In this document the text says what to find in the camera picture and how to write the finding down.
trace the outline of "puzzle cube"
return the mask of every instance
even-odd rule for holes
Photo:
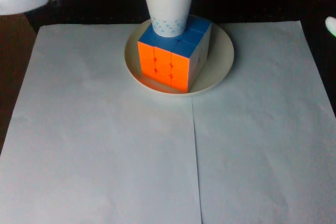
[[[185,32],[173,38],[157,35],[152,24],[138,41],[142,74],[182,92],[188,92],[207,55],[211,23],[189,17]]]

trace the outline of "paper sheet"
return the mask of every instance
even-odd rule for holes
[[[233,69],[193,98],[203,224],[336,223],[336,120],[300,23],[223,28]]]
[[[132,79],[135,28],[40,29],[0,157],[0,223],[201,223],[191,101]]]

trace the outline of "wooden floor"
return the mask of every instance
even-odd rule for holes
[[[35,39],[23,15],[0,16],[0,153]]]

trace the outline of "white plate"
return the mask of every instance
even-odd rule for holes
[[[209,90],[229,73],[234,60],[234,49],[229,36],[216,24],[212,24],[209,54],[205,65],[188,93],[181,93],[151,80],[141,73],[138,40],[147,29],[150,20],[142,23],[130,36],[125,47],[125,62],[132,76],[145,87],[168,95],[190,96]]]

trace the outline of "dark background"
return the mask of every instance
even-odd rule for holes
[[[336,38],[325,28],[336,0],[193,0],[191,14],[215,23],[300,20],[336,113]],[[145,0],[61,0],[25,14],[35,31],[51,24],[125,24],[149,19]]]

